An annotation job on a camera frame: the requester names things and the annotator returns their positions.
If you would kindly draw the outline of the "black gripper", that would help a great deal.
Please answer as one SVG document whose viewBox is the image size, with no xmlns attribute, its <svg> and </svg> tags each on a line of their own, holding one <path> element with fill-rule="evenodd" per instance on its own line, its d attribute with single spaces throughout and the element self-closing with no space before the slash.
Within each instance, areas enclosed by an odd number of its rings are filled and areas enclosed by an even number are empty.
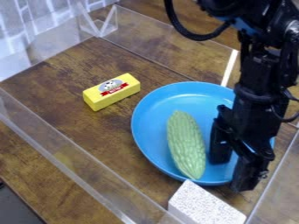
<svg viewBox="0 0 299 224">
<path fill-rule="evenodd" d="M 272 136 L 258 122 L 241 120 L 224 105 L 217 106 L 219 115 L 213 119 L 209 133 L 209 162 L 215 165 L 229 161 L 237 153 L 229 189 L 235 193 L 255 189 L 259 181 L 267 178 L 268 164 L 275 159 L 271 146 Z"/>
</svg>

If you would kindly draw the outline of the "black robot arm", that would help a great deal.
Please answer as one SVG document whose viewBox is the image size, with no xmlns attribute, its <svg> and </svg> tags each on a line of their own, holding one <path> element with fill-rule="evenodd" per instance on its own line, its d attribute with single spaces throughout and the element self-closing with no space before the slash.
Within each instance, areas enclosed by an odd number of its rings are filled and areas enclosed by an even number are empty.
<svg viewBox="0 0 299 224">
<path fill-rule="evenodd" d="M 252 190 L 275 160 L 271 139 L 286 117 L 288 88 L 299 74 L 299 8 L 294 0 L 199 0 L 207 13 L 232 25 L 240 42 L 240 76 L 233 105 L 217 106 L 209 159 L 225 163 L 237 154 L 229 188 Z"/>
</svg>

